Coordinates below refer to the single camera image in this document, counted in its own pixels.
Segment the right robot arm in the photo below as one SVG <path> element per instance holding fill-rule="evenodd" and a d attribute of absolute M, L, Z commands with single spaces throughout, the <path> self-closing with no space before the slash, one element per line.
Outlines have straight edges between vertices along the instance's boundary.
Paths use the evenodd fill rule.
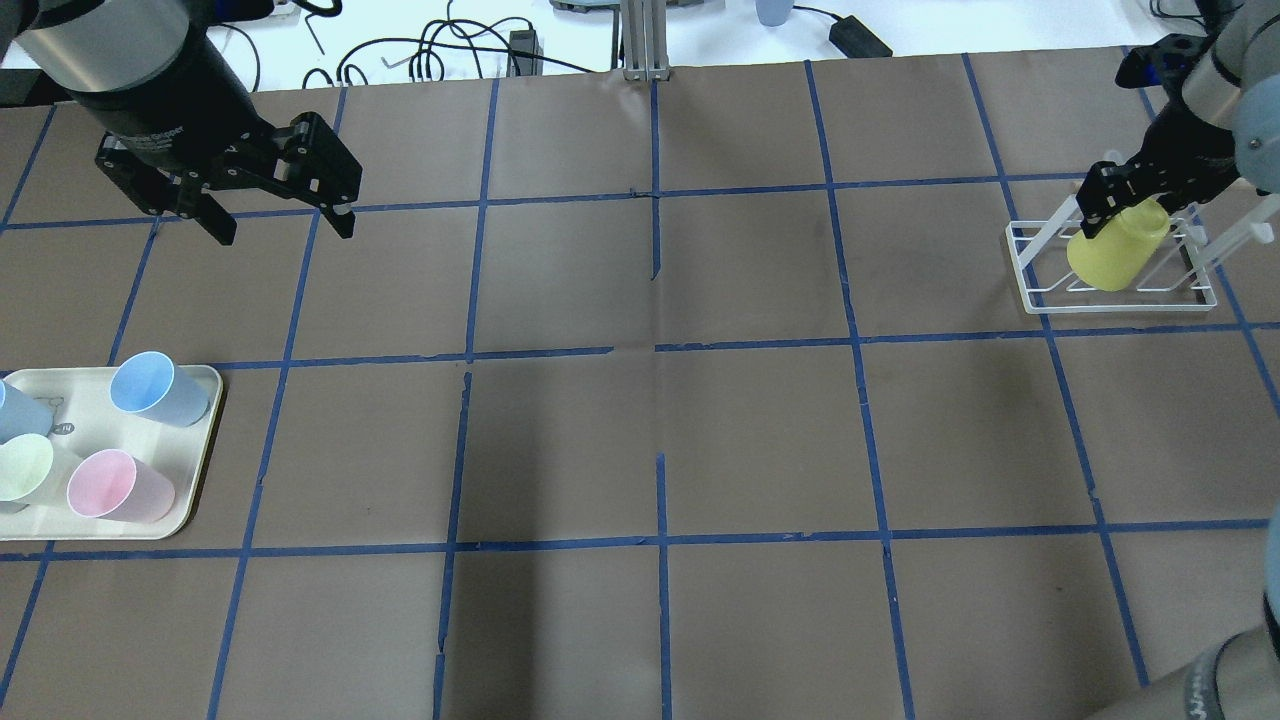
<path fill-rule="evenodd" d="M 1203 51 L 1161 79 L 1169 101 L 1123 164 L 1094 164 L 1076 193 L 1068 260 L 1096 290 L 1126 287 L 1170 217 L 1244 178 L 1277 201 L 1277 4 L 1247 1 Z M 1262 623 L 1198 653 L 1100 711 L 1102 719 L 1275 719 L 1279 715 L 1277 521 L 1263 552 Z"/>

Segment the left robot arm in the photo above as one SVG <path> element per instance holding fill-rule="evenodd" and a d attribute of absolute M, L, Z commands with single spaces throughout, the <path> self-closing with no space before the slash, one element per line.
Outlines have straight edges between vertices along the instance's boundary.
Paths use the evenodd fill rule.
<path fill-rule="evenodd" d="M 317 209 L 355 234 L 364 169 L 317 113 L 262 118 L 207 36 L 221 3 L 5 1 L 14 42 L 105 133 L 96 167 L 145 214 L 236 238 L 221 191 L 261 190 Z"/>

